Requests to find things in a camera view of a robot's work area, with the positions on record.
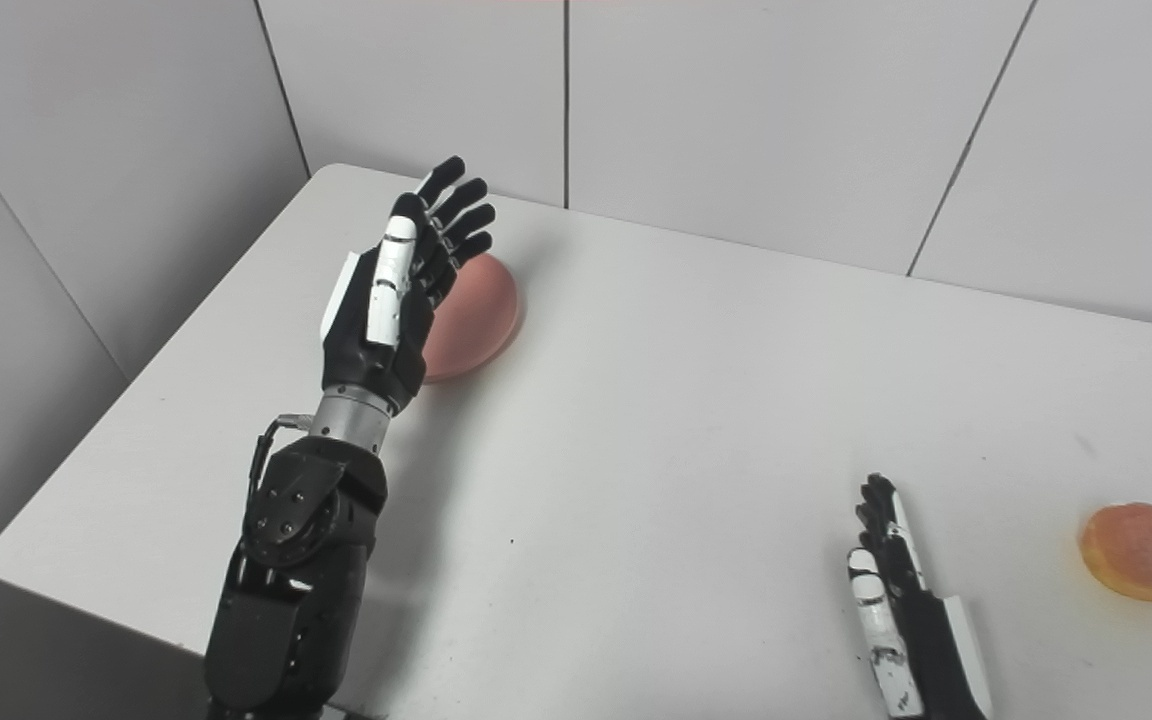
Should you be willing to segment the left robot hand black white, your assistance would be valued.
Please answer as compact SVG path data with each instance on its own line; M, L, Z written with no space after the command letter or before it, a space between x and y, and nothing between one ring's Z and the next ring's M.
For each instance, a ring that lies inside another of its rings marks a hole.
M402 414L429 373L424 350L435 310L462 266L493 247L497 210L485 179L462 156L397 196L381 238L353 252L332 291L323 332L323 388L362 389Z

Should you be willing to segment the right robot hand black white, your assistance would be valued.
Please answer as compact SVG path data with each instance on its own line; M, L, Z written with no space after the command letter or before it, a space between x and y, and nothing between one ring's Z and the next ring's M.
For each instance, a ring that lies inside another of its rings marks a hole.
M846 569L888 719L992 719L995 702L965 602L929 588L900 493L869 473Z

